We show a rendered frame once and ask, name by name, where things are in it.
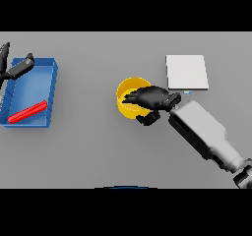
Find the blue plastic tray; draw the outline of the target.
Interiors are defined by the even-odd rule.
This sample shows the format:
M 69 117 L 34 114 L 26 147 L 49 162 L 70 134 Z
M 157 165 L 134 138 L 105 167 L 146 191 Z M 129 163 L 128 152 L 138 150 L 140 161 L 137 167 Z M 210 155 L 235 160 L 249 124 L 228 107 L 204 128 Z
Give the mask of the blue plastic tray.
M 53 97 L 58 66 L 54 58 L 35 58 L 34 67 L 16 80 L 9 80 L 0 107 L 0 126 L 6 128 L 48 128 L 51 122 Z M 42 101 L 47 108 L 15 124 L 8 117 Z

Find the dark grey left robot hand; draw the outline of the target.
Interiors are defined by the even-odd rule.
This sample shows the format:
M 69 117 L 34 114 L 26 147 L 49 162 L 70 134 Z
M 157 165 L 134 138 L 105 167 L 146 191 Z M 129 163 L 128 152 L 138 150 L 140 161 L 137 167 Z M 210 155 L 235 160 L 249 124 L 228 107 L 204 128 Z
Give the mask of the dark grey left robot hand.
M 34 58 L 31 53 L 11 69 L 7 69 L 7 58 L 9 55 L 10 43 L 7 42 L 0 47 L 0 88 L 7 80 L 16 80 L 29 72 L 34 66 Z

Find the red beaker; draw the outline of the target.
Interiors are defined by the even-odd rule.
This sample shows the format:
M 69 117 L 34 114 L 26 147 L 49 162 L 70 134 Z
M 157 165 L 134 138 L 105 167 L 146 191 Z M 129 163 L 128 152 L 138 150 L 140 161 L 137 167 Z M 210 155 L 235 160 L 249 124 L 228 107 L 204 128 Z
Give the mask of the red beaker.
M 31 116 L 38 114 L 42 111 L 44 111 L 47 108 L 47 102 L 44 100 L 42 102 L 38 102 L 26 109 L 23 109 L 11 116 L 8 117 L 8 122 L 10 124 L 15 124 L 20 121 L 23 121 L 24 119 L 30 118 Z

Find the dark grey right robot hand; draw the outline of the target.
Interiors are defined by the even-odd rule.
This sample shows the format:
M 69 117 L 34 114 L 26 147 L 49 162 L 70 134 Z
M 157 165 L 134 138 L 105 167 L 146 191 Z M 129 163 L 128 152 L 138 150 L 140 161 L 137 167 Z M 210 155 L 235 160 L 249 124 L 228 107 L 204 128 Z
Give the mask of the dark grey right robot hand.
M 124 96 L 123 103 L 137 104 L 150 110 L 146 116 L 137 115 L 136 119 L 144 126 L 151 126 L 160 118 L 161 110 L 170 112 L 181 101 L 179 92 L 169 93 L 165 88 L 149 86 L 138 88 Z

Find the pale square measuring scale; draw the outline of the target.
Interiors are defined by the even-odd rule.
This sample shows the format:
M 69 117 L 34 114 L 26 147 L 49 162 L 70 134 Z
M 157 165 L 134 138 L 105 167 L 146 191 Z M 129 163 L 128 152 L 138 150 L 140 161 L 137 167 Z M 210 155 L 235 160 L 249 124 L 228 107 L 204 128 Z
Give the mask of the pale square measuring scale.
M 169 90 L 208 90 L 208 76 L 203 55 L 166 55 Z

